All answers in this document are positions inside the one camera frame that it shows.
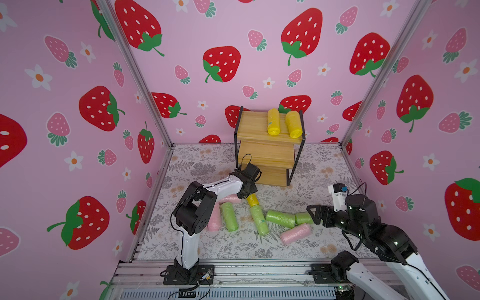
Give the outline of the yellow trash bag roll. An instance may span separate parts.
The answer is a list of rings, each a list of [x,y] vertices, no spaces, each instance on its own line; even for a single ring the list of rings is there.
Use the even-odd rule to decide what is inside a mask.
[[[251,194],[250,196],[247,197],[247,203],[251,208],[258,206],[260,204],[258,197],[256,194]]]
[[[285,120],[290,138],[300,138],[303,135],[303,127],[300,113],[297,111],[290,111],[287,113]]]
[[[267,113],[267,133],[270,136],[281,133],[280,112],[277,109],[270,109]]]

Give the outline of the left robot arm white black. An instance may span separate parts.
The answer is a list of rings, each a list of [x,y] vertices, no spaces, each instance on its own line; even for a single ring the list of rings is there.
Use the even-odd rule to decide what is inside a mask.
[[[236,195],[239,199],[258,192],[256,182],[261,178],[260,168],[249,163],[244,169],[235,169],[227,178],[201,184],[192,182],[178,202],[172,217],[172,227],[182,232],[181,252],[176,262],[186,271],[191,271],[199,262],[200,234],[207,227],[218,200]]]

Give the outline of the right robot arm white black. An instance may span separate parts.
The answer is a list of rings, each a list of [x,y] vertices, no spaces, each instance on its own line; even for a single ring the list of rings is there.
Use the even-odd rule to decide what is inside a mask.
[[[399,227],[381,221],[376,203],[366,195],[350,194],[345,209],[312,205],[307,212],[316,225],[338,228],[345,238],[359,238],[360,245],[378,256],[401,280],[410,300],[446,300],[443,291],[410,237]],[[340,252],[329,264],[313,264],[309,275],[317,284],[353,284],[374,300],[404,297],[369,271],[349,251]]]

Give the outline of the green trash bag roll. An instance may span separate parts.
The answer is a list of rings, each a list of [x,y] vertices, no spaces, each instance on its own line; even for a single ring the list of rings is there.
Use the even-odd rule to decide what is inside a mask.
[[[260,236],[268,235],[270,233],[270,229],[266,222],[262,207],[260,205],[253,206],[250,208],[250,213],[256,225],[258,234]]]
[[[315,222],[313,221],[310,213],[308,212],[299,212],[295,214],[296,224],[297,225],[313,225]]]
[[[220,206],[220,208],[227,230],[229,232],[237,231],[239,229],[239,225],[236,219],[233,204],[230,202],[225,202]]]
[[[296,226],[296,216],[294,214],[269,210],[266,215],[266,221],[272,222],[286,228],[294,228]]]

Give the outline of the pink trash bag roll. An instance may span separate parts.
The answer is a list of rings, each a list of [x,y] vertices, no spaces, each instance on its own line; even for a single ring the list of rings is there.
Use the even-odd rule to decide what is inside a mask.
[[[214,209],[212,211],[212,215],[208,222],[207,228],[209,232],[218,232],[222,226],[222,217],[221,217],[221,210],[220,205],[215,204]]]
[[[280,235],[281,241],[284,245],[290,245],[299,240],[307,238],[312,234],[312,229],[309,224],[301,224],[292,228]]]
[[[222,205],[224,203],[240,204],[241,202],[242,202],[242,200],[238,197],[237,194],[229,195],[229,196],[227,196],[227,197],[218,201],[218,203],[220,205]]]

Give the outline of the wooden shelf black metal frame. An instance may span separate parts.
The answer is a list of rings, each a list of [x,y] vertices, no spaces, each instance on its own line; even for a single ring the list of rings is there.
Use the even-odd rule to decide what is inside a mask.
[[[236,167],[243,169],[248,163],[257,166],[262,172],[257,181],[260,185],[288,187],[293,180],[306,135],[291,138],[285,119],[282,114],[281,132],[271,136],[267,132],[267,112],[238,109],[234,131]]]

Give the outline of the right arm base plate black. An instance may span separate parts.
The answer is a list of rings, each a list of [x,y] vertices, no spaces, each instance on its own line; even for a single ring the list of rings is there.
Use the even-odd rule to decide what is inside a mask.
[[[312,276],[316,284],[344,284],[350,283],[347,270],[337,264],[312,264],[308,275]]]

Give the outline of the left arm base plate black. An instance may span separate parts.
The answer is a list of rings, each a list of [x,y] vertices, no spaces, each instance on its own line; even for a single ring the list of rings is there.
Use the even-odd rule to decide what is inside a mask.
[[[212,285],[215,265],[195,265],[192,270],[185,270],[181,265],[168,266],[160,276],[165,286]]]

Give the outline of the aluminium rail frame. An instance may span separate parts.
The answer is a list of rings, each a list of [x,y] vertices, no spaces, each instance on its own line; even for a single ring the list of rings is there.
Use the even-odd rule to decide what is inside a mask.
[[[314,264],[327,259],[206,259],[210,282],[166,285],[171,261],[121,263],[102,295],[104,300],[382,300],[366,283],[317,283]]]

